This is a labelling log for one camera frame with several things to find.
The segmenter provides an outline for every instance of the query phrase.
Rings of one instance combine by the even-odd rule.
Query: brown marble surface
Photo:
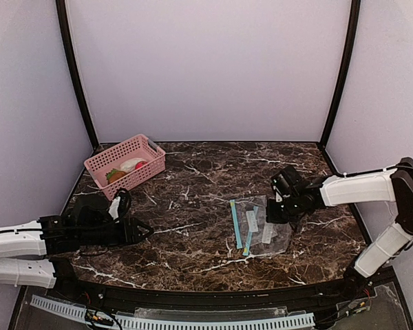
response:
[[[269,178],[292,164],[304,177],[330,174],[313,143],[161,143],[165,172],[131,191],[131,213],[155,228],[138,245],[101,256],[66,254],[80,279],[157,290],[243,291],[340,278],[366,245],[347,206],[302,219],[287,251],[242,256],[230,199],[273,197]],[[85,172],[71,198],[100,194]],[[85,252],[103,250],[86,247]]]

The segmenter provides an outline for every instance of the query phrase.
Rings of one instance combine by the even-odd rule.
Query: black pole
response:
[[[83,117],[85,129],[89,136],[92,147],[95,150],[99,146],[98,138],[92,119],[90,118],[89,108],[84,97],[83,86],[76,66],[74,48],[72,46],[72,37],[70,36],[69,21],[67,20],[67,10],[65,0],[56,0],[56,12],[60,23],[61,38],[63,39],[64,52],[66,54],[67,65],[69,66],[70,78],[75,90],[76,100],[80,108],[81,116]]]
[[[341,59],[341,65],[339,67],[337,84],[332,97],[332,103],[330,104],[329,114],[324,125],[323,134],[321,135],[320,144],[325,148],[332,131],[335,118],[343,95],[344,84],[346,83],[347,73],[349,71],[350,58],[352,57],[353,44],[355,42],[355,34],[357,33],[358,18],[359,18],[359,6],[361,0],[352,0],[350,6],[349,24],[347,27],[346,42],[344,43],[343,57]]]

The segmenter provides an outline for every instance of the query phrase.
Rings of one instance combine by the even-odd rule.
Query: plastic basket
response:
[[[137,157],[144,158],[147,164],[111,184],[107,183],[107,173],[114,168],[119,169],[126,160]],[[98,188],[111,201],[119,188],[133,189],[162,172],[165,169],[165,151],[147,136],[139,134],[87,159],[84,166]]]

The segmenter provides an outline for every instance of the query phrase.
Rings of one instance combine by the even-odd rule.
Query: white wall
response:
[[[320,139],[350,1],[68,1],[102,142]]]
[[[339,171],[380,168],[413,157],[413,0],[362,1],[328,152]],[[384,203],[361,205],[360,211],[372,238],[392,218]],[[413,248],[394,266],[413,316]]]
[[[55,1],[0,1],[0,226],[58,214],[90,153]],[[0,330],[17,294],[0,286]]]

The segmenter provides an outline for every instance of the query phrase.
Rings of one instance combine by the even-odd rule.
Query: plastic bag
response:
[[[230,201],[237,249],[243,255],[285,252],[292,230],[288,224],[266,222],[266,196],[253,196]]]

